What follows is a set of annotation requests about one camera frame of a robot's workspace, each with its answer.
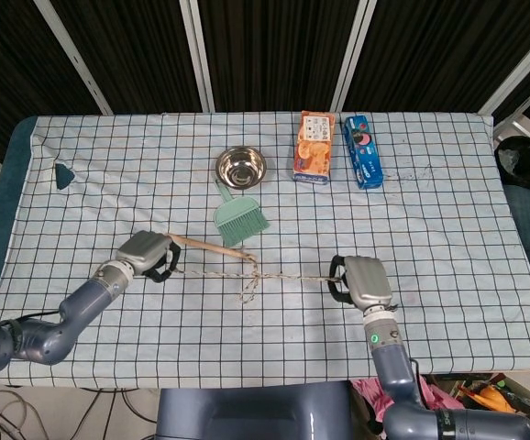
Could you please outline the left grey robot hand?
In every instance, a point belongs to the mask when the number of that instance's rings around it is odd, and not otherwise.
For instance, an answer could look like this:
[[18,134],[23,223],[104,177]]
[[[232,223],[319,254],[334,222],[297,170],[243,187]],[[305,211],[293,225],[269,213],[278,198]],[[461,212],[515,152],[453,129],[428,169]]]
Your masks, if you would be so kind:
[[134,276],[163,283],[177,269],[181,252],[167,235],[138,231],[118,249],[116,259],[128,264]]

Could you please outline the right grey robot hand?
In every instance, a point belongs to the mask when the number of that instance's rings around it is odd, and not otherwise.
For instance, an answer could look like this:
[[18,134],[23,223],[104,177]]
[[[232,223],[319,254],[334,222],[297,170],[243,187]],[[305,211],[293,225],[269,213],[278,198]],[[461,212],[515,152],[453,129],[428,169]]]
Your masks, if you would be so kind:
[[332,298],[354,305],[363,313],[373,307],[388,309],[392,290],[382,262],[377,258],[335,255],[327,282]]

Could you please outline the wooden stick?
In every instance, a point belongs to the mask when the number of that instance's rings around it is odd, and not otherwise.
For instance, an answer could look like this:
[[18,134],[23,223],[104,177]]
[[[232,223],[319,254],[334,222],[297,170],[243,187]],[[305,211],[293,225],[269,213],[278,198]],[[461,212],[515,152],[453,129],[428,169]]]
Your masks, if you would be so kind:
[[257,261],[253,255],[248,254],[238,249],[222,247],[222,246],[218,246],[215,244],[191,239],[186,236],[167,234],[167,237],[169,237],[173,242],[175,242],[180,247],[199,248],[202,250],[211,251],[214,253],[222,254],[222,255],[237,258],[237,259],[244,259],[244,260],[249,260],[253,262]]

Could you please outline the checked white tablecloth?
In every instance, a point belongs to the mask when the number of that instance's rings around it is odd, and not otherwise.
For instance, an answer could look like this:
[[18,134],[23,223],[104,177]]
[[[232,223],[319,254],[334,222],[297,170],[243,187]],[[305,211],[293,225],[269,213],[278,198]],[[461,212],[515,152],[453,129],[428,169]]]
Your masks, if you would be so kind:
[[330,181],[293,179],[293,113],[42,116],[0,276],[0,321],[52,311],[140,230],[219,243],[215,160],[259,149],[248,195],[269,228],[244,261],[183,251],[135,278],[61,363],[15,360],[14,385],[226,388],[374,374],[362,315],[323,278],[335,255],[382,261],[408,352],[425,372],[530,369],[530,266],[487,116],[372,113],[384,181],[361,190],[336,134]]

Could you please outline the green hand brush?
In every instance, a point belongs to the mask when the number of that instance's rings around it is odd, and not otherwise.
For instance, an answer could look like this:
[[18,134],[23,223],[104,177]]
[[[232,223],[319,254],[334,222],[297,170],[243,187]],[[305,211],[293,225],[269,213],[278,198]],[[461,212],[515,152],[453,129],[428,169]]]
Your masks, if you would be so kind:
[[216,180],[215,185],[223,202],[214,212],[214,223],[227,248],[260,234],[270,226],[256,200],[248,196],[233,197],[220,180]]

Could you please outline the pink cloth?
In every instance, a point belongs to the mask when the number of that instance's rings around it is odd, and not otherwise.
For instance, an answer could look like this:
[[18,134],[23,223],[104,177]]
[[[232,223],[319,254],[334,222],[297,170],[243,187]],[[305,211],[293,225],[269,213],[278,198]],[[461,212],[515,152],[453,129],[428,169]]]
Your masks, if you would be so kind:
[[[420,377],[422,397],[429,409],[444,408],[447,399],[441,390],[429,384],[423,376]],[[392,399],[385,393],[377,378],[356,379],[351,381],[357,397],[362,403],[362,412],[366,417],[366,425],[379,438],[387,440],[384,433],[382,416],[386,409],[393,404]]]

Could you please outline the blue Oreo box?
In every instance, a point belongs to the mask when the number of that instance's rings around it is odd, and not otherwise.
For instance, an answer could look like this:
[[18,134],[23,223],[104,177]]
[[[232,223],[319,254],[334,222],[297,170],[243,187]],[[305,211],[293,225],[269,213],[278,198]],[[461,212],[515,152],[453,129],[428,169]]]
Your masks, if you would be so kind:
[[379,151],[370,132],[370,124],[364,115],[346,118],[343,136],[355,173],[358,187],[363,190],[382,186],[383,173]]

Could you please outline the stainless steel bowl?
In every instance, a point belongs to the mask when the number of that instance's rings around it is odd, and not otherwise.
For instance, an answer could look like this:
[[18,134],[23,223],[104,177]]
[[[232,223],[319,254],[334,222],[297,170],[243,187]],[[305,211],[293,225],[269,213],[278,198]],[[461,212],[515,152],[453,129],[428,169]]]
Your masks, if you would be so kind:
[[218,156],[215,163],[218,180],[236,190],[256,186],[266,172],[266,160],[257,149],[250,147],[229,148]]

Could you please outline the orange cracker box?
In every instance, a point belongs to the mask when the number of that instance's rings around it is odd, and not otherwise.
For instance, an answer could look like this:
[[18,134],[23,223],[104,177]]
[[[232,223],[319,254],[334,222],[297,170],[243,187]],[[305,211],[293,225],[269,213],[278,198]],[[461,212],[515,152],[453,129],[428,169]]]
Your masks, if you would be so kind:
[[332,113],[302,111],[294,152],[295,181],[329,183],[335,123]]

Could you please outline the teal table padding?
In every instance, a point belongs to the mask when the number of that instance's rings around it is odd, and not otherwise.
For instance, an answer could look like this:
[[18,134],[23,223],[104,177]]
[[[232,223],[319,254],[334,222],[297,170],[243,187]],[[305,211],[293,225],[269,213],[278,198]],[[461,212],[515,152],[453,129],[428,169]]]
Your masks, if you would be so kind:
[[13,131],[0,172],[0,276],[31,159],[31,136],[38,119],[21,121]]

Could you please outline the orange plastic toy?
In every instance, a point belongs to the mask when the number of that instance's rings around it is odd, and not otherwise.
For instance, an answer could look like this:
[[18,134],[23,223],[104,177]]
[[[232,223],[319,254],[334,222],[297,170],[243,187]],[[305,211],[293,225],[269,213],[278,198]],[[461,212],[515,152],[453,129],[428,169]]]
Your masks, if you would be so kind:
[[478,381],[469,386],[459,384],[457,390],[479,406],[499,413],[530,413],[530,398],[506,386],[505,379]]

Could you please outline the blue-grey robot torso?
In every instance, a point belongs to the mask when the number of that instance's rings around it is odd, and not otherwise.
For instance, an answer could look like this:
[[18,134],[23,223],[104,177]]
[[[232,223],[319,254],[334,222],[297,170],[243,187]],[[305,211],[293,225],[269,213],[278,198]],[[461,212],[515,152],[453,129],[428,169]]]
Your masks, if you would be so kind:
[[163,389],[154,440],[352,440],[345,381]]

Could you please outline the black plastic bag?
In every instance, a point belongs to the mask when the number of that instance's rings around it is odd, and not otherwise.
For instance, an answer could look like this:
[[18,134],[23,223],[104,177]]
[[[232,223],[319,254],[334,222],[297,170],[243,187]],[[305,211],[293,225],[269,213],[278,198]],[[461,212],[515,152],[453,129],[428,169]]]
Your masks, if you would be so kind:
[[530,189],[530,137],[504,139],[494,156],[503,184]]

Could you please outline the white partition frame post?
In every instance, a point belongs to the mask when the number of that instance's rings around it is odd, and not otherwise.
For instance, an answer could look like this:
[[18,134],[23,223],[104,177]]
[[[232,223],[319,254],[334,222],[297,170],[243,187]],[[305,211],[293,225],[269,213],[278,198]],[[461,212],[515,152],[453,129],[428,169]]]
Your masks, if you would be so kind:
[[378,0],[358,2],[330,105],[330,111],[333,113],[343,110],[377,2]]
[[530,73],[530,50],[522,57],[522,59],[512,69],[510,74],[503,80],[503,82],[496,88],[494,93],[485,102],[485,104],[478,111],[479,115],[492,115],[495,110],[503,103],[503,101],[512,93],[512,91],[523,81],[523,79]]
[[32,0],[33,4],[39,11],[45,23],[49,27],[55,39],[60,44],[62,50],[68,57],[73,68],[76,70],[84,86],[94,99],[98,109],[104,116],[110,116],[114,112],[106,100],[101,88],[94,79],[88,68],[82,54],[76,47],[67,28],[61,21],[61,18],[50,0]]
[[179,0],[202,111],[215,112],[215,101],[206,54],[198,0]]

